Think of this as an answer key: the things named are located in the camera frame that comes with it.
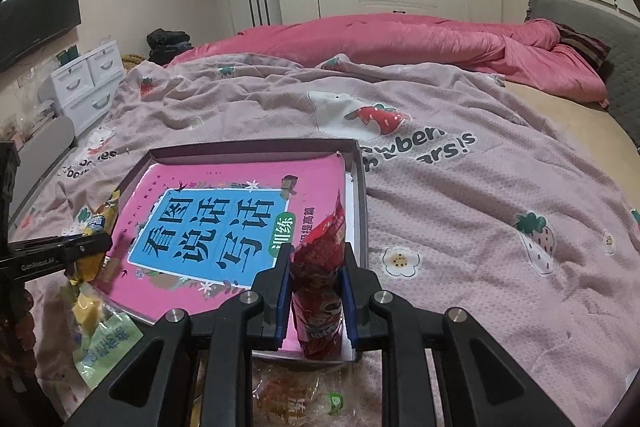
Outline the yellow wafer bar packet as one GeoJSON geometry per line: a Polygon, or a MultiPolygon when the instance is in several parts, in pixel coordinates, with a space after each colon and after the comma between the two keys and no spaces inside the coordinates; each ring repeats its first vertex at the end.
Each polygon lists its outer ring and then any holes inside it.
{"type": "Polygon", "coordinates": [[[73,285],[93,281],[99,274],[105,255],[112,248],[112,234],[118,217],[120,191],[115,190],[82,230],[80,258],[65,270],[65,276],[73,285]]]}

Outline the green pouch with yellow cake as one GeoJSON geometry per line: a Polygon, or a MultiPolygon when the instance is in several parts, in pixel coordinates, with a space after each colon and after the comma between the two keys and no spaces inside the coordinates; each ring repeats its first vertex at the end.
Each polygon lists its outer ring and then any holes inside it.
{"type": "Polygon", "coordinates": [[[143,334],[127,312],[112,305],[91,284],[68,282],[61,288],[61,295],[73,340],[75,367],[93,390],[143,334]]]}

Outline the orange rice cracker packet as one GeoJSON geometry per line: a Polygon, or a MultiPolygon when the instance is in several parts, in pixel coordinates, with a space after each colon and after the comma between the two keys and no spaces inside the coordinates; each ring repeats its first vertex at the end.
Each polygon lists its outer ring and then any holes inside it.
{"type": "Polygon", "coordinates": [[[252,397],[254,426],[347,426],[355,417],[352,379],[344,366],[256,363],[252,397]]]}

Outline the red candy tube packet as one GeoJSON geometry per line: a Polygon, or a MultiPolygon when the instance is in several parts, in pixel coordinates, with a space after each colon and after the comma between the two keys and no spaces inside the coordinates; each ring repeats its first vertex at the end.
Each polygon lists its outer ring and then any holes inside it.
{"type": "Polygon", "coordinates": [[[342,299],[337,279],[345,262],[345,211],[337,195],[333,212],[290,257],[297,339],[308,360],[332,357],[342,342],[342,299]]]}

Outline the grey bench seat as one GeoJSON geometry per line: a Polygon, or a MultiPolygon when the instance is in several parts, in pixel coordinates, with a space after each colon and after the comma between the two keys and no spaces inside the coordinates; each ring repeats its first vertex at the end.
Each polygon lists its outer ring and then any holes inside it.
{"type": "Polygon", "coordinates": [[[9,210],[12,225],[48,179],[53,169],[75,144],[73,121],[66,116],[53,118],[38,130],[18,152],[21,164],[17,168],[13,199],[9,210]]]}

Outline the purple strawberry blanket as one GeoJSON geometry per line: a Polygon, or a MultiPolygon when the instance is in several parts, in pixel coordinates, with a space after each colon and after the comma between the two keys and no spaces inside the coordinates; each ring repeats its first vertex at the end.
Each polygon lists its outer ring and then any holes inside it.
{"type": "Polygon", "coordinates": [[[343,55],[252,54],[119,83],[104,152],[46,184],[18,239],[70,231],[155,147],[346,138],[366,170],[369,262],[415,306],[469,310],[578,426],[600,426],[639,367],[639,210],[494,77],[343,55]]]}

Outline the white drawer cabinet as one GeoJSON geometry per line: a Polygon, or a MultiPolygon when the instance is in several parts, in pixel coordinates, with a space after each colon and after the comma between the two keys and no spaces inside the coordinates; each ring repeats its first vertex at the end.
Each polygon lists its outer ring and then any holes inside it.
{"type": "Polygon", "coordinates": [[[125,77],[112,40],[51,72],[38,89],[38,100],[52,102],[55,114],[70,118],[75,135],[81,136],[110,110],[125,77]]]}

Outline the dark clothes pile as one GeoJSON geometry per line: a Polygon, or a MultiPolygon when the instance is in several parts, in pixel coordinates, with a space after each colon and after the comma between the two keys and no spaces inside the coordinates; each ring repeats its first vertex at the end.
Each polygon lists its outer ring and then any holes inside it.
{"type": "Polygon", "coordinates": [[[191,37],[184,31],[157,28],[146,36],[146,42],[150,48],[149,60],[160,66],[193,49],[191,37]]]}

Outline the pink quilt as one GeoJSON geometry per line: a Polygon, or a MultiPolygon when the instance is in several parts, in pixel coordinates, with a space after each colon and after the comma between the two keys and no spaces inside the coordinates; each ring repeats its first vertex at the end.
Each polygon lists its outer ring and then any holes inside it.
{"type": "Polygon", "coordinates": [[[235,53],[280,57],[306,67],[337,54],[375,66],[450,64],[578,103],[608,99],[597,64],[562,42],[558,25],[544,18],[509,25],[395,13],[332,16],[248,28],[181,53],[170,64],[235,53]]]}

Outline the striped dark pillow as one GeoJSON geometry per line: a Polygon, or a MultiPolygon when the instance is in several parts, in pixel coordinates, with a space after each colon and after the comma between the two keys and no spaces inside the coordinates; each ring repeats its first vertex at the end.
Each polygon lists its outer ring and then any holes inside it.
{"type": "Polygon", "coordinates": [[[570,26],[555,24],[560,34],[560,43],[576,51],[595,72],[599,72],[608,58],[611,47],[602,40],[576,31],[570,26]]]}

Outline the grey bed headboard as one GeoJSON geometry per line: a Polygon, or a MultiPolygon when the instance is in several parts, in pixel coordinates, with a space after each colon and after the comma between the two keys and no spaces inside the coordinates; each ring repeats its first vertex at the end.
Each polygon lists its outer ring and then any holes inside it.
{"type": "Polygon", "coordinates": [[[639,27],[573,0],[528,0],[526,17],[559,27],[562,43],[578,52],[608,90],[608,113],[639,142],[639,27]]]}

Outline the black wall television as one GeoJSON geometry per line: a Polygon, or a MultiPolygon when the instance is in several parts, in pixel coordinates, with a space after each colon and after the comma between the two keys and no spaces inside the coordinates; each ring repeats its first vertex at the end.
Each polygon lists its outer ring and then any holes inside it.
{"type": "Polygon", "coordinates": [[[79,0],[2,0],[1,72],[81,24],[79,0]]]}

